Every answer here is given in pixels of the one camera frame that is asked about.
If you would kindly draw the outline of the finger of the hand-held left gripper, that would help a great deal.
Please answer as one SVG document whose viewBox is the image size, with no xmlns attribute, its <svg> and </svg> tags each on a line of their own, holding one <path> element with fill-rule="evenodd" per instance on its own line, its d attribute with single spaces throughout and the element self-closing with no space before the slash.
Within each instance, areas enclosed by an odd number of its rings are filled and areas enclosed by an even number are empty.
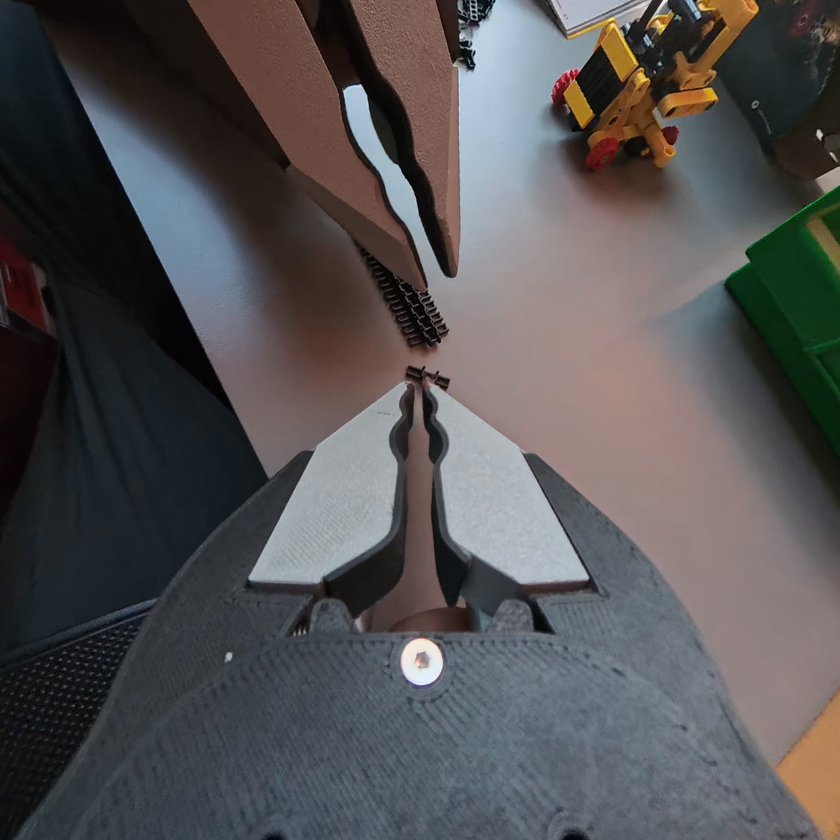
<svg viewBox="0 0 840 840">
<path fill-rule="evenodd" d="M 460 242 L 457 2 L 349 1 L 349 50 L 391 129 L 439 268 L 457 276 Z"/>
<path fill-rule="evenodd" d="M 340 92 L 297 2 L 124 2 L 152 45 L 313 202 L 393 274 L 425 291 L 413 237 L 350 137 Z"/>
</svg>

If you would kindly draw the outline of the person's dark clothing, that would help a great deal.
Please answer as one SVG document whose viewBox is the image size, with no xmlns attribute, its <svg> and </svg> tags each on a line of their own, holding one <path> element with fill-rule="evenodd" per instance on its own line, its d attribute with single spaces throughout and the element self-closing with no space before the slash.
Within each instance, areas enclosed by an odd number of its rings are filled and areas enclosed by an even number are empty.
<svg viewBox="0 0 840 840">
<path fill-rule="evenodd" d="M 2 521 L 2 657 L 160 595 L 267 479 L 174 290 L 49 264 L 58 354 Z"/>
</svg>

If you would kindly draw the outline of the green plastic bin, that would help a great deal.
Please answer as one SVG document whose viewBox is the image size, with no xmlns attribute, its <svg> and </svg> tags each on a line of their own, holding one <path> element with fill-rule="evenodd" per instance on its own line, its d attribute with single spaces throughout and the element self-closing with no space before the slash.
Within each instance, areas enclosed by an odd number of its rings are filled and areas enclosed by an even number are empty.
<svg viewBox="0 0 840 840">
<path fill-rule="evenodd" d="M 839 451 L 839 188 L 761 237 L 725 287 Z"/>
</svg>

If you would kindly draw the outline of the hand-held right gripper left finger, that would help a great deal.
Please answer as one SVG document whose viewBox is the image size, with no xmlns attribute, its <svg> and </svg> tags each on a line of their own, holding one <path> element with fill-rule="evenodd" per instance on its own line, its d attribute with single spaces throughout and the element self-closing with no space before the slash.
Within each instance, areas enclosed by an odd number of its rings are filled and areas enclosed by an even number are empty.
<svg viewBox="0 0 840 840">
<path fill-rule="evenodd" d="M 248 575 L 251 587 L 329 597 L 353 617 L 396 587 L 405 563 L 414 396 L 414 385 L 396 385 L 309 453 Z"/>
</svg>

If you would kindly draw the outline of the yellow lego vehicle model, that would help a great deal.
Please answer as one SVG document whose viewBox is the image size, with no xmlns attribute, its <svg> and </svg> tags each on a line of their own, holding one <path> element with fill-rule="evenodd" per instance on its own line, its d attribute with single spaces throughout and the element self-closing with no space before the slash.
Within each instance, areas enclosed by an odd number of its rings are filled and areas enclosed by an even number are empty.
<svg viewBox="0 0 840 840">
<path fill-rule="evenodd" d="M 760 8 L 754 1 L 651 2 L 633 22 L 604 22 L 583 67 L 555 82 L 552 104 L 584 133 L 588 172 L 620 151 L 664 168 L 676 155 L 673 121 L 718 103 L 716 64 Z"/>
</svg>

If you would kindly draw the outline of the lego instruction booklet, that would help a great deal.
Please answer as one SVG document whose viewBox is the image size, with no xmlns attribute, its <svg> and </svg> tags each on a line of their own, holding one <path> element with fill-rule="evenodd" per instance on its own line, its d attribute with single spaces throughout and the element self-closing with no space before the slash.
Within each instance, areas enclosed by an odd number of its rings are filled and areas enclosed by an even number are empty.
<svg viewBox="0 0 840 840">
<path fill-rule="evenodd" d="M 567 39 L 597 28 L 610 18 L 621 18 L 647 5 L 645 1 L 545 1 Z"/>
</svg>

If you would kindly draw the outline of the loose black lego links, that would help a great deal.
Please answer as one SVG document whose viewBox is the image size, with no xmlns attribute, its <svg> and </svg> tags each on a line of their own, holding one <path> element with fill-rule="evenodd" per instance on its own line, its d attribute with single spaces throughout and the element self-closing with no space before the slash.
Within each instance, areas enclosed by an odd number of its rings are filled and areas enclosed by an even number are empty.
<svg viewBox="0 0 840 840">
<path fill-rule="evenodd" d="M 457 19 L 457 54 L 456 62 L 467 71 L 476 69 L 476 51 L 473 45 L 473 34 L 480 23 L 478 1 L 456 1 L 455 11 Z"/>
</svg>

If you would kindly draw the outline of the black mesh chair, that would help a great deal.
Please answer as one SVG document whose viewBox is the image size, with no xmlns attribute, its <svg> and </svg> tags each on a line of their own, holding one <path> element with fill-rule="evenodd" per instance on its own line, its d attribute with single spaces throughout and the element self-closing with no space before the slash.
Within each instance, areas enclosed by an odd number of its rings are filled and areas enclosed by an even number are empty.
<svg viewBox="0 0 840 840">
<path fill-rule="evenodd" d="M 1 666 L 1 838 L 14 838 L 87 737 L 156 602 L 20 647 Z"/>
</svg>

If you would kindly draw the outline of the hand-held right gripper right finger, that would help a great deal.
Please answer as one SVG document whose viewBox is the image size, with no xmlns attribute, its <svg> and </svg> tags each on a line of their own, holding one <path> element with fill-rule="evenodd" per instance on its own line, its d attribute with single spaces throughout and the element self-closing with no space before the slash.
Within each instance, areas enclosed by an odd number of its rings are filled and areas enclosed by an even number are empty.
<svg viewBox="0 0 840 840">
<path fill-rule="evenodd" d="M 523 450 L 439 385 L 423 389 L 437 580 L 489 616 L 509 599 L 584 591 L 585 563 Z"/>
</svg>

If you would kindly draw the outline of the red box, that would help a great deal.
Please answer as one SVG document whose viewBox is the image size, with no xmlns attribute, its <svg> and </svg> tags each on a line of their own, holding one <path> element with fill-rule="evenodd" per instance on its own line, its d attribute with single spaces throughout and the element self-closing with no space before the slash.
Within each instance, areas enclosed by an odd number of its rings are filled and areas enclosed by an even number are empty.
<svg viewBox="0 0 840 840">
<path fill-rule="evenodd" d="M 18 248 L 1 238 L 2 311 L 27 321 L 44 333 L 52 333 L 50 315 L 42 297 L 43 283 L 32 264 Z"/>
</svg>

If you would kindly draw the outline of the dark printed box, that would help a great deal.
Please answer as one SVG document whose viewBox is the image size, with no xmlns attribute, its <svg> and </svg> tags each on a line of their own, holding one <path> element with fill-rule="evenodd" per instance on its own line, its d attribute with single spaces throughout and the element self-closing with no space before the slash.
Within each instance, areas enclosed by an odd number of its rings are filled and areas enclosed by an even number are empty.
<svg viewBox="0 0 840 840">
<path fill-rule="evenodd" d="M 759 1 L 717 62 L 717 75 L 787 174 L 814 181 L 838 167 L 839 2 Z"/>
</svg>

